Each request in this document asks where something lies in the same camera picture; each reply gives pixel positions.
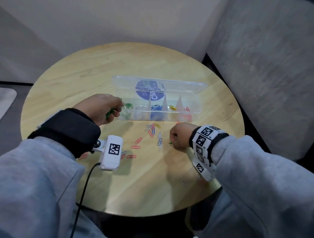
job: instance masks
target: yellow paper clip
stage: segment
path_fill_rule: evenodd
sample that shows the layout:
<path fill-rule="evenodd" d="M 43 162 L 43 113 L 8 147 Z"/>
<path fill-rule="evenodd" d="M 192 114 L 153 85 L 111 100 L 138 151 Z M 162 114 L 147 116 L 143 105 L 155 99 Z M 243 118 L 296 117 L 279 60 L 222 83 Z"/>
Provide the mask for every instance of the yellow paper clip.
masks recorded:
<path fill-rule="evenodd" d="M 158 125 L 157 123 L 155 123 L 155 122 L 154 122 L 154 124 L 155 124 L 155 126 L 157 126 L 158 128 L 161 128 L 161 126 L 160 126 L 160 125 Z"/>
<path fill-rule="evenodd" d="M 169 108 L 171 109 L 171 110 L 173 110 L 173 111 L 176 111 L 176 107 L 175 106 L 169 106 Z"/>

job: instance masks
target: clear plastic box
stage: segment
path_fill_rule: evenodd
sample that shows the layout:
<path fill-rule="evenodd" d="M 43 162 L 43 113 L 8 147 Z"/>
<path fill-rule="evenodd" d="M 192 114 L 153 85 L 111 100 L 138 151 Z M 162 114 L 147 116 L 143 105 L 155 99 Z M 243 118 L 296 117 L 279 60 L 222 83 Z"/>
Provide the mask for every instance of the clear plastic box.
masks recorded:
<path fill-rule="evenodd" d="M 112 83 L 128 104 L 119 119 L 138 121 L 195 121 L 202 111 L 197 94 L 207 88 L 205 83 L 129 76 L 113 76 Z"/>

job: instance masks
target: black cable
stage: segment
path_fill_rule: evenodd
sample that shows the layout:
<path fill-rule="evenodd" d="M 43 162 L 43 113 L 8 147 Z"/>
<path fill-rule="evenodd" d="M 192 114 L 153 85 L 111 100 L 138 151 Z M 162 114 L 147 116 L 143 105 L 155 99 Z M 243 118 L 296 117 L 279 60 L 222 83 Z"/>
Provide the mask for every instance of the black cable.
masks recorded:
<path fill-rule="evenodd" d="M 98 165 L 100 165 L 100 163 L 94 164 L 94 166 L 90 169 L 90 172 L 89 172 L 89 174 L 87 176 L 86 183 L 85 183 L 85 186 L 84 186 L 84 189 L 83 189 L 83 193 L 82 193 L 82 196 L 81 196 L 81 201 L 79 202 L 79 205 L 78 205 L 79 208 L 78 208 L 78 212 L 76 213 L 76 217 L 75 217 L 75 221 L 74 221 L 74 224 L 73 224 L 73 228 L 72 228 L 72 232 L 71 232 L 70 238 L 73 238 L 73 235 L 74 235 L 74 231 L 75 231 L 75 228 L 76 228 L 76 223 L 78 222 L 78 218 L 79 218 L 78 216 L 79 216 L 79 212 L 81 210 L 81 206 L 82 206 L 82 202 L 83 202 L 83 198 L 84 198 L 84 194 L 85 194 L 85 191 L 86 191 L 86 187 L 87 187 L 87 183 L 88 183 L 89 177 L 92 174 L 93 169 L 96 166 L 98 166 Z"/>

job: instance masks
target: gray wall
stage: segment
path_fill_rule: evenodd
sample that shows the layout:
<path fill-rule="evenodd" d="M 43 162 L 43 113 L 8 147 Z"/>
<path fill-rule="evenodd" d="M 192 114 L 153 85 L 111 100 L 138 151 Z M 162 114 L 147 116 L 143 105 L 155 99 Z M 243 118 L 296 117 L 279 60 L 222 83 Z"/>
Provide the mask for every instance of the gray wall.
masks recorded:
<path fill-rule="evenodd" d="M 207 50 L 272 153 L 314 142 L 314 4 L 230 1 Z"/>
<path fill-rule="evenodd" d="M 78 50 L 118 41 L 201 61 L 227 0 L 0 0 L 0 80 L 35 82 Z"/>

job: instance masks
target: right hand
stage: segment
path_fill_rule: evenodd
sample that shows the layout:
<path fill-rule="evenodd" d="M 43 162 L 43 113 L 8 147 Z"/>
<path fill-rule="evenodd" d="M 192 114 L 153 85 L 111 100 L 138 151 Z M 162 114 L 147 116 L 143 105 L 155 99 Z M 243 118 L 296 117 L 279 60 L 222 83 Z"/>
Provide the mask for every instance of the right hand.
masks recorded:
<path fill-rule="evenodd" d="M 197 127 L 199 126 L 187 122 L 181 122 L 176 124 L 170 130 L 170 141 L 172 142 L 172 147 L 173 148 L 190 147 L 189 139 L 192 135 L 192 132 Z"/>

